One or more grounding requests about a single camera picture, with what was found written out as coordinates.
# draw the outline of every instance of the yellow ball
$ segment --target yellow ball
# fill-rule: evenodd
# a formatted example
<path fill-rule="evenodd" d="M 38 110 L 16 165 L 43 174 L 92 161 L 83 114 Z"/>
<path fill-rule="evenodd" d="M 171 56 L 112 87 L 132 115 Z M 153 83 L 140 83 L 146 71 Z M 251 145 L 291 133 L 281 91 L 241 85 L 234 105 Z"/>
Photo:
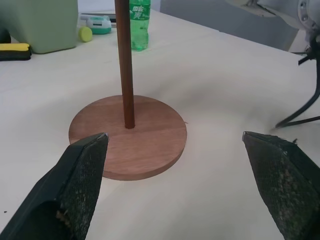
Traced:
<path fill-rule="evenodd" d="M 92 40 L 92 30 L 87 26 L 82 26 L 78 32 L 81 41 L 87 43 Z"/>

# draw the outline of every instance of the wood grain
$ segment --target wood grain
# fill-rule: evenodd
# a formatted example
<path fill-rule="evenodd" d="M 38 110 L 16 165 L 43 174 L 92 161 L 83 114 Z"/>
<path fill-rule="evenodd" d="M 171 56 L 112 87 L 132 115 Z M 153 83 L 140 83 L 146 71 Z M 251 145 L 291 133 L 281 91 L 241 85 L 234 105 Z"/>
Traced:
<path fill-rule="evenodd" d="M 115 0 L 124 126 L 135 127 L 134 86 L 132 74 L 129 0 Z"/>
<path fill-rule="evenodd" d="M 136 126 L 126 129 L 122 104 L 119 95 L 86 106 L 70 125 L 70 143 L 95 133 L 108 133 L 110 142 L 103 173 L 106 178 L 141 180 L 169 169 L 185 148 L 184 120 L 161 101 L 134 96 Z"/>

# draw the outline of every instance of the bottle label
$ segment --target bottle label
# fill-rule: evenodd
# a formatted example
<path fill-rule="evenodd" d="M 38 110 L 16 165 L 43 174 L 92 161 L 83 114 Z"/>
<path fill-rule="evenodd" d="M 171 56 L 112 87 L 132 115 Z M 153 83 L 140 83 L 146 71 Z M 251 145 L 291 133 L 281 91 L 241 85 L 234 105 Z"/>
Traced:
<path fill-rule="evenodd" d="M 130 19 L 131 20 L 149 20 L 150 19 L 150 4 L 130 4 Z"/>

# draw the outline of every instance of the yellow object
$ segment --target yellow object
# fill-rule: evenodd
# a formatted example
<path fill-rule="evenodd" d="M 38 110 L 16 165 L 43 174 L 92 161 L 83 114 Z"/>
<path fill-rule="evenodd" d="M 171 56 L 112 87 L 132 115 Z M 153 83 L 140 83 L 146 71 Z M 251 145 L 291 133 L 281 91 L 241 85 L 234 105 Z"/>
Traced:
<path fill-rule="evenodd" d="M 87 43 L 92 40 L 92 30 L 87 26 L 82 26 L 78 32 L 81 41 Z"/>
<path fill-rule="evenodd" d="M 27 43 L 0 43 L 0 51 L 28 51 Z"/>

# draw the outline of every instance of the black cable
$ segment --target black cable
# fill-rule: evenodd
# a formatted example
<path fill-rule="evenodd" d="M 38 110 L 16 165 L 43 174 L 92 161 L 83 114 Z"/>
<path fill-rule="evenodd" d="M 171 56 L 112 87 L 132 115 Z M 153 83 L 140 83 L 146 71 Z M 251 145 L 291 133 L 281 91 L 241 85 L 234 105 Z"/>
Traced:
<path fill-rule="evenodd" d="M 309 123 L 309 122 L 313 122 L 313 121 L 317 121 L 320 120 L 320 116 L 317 117 L 312 117 L 312 118 L 308 118 L 305 120 L 300 120 L 300 121 L 292 121 L 293 119 L 295 119 L 296 117 L 298 117 L 299 115 L 301 115 L 302 113 L 304 113 L 308 108 L 311 107 L 312 104 L 315 103 L 315 101 L 319 98 L 320 96 L 320 55 L 318 55 L 318 51 L 320 50 L 320 47 L 318 46 L 318 43 L 316 41 L 316 38 L 314 38 L 311 41 L 311 50 L 312 53 L 308 55 L 308 59 L 303 58 L 302 63 L 304 63 L 307 60 L 311 60 L 311 59 L 316 59 L 316 88 L 315 88 L 315 92 L 314 95 L 312 96 L 312 98 L 310 98 L 310 100 L 303 106 L 301 107 L 298 111 L 296 111 L 294 114 L 288 116 L 286 119 L 282 120 L 281 122 L 279 122 L 277 125 L 275 125 L 275 127 L 278 128 L 285 128 L 285 127 L 289 127 L 289 126 L 294 126 L 294 125 L 299 125 L 299 124 L 304 124 L 304 123 Z"/>

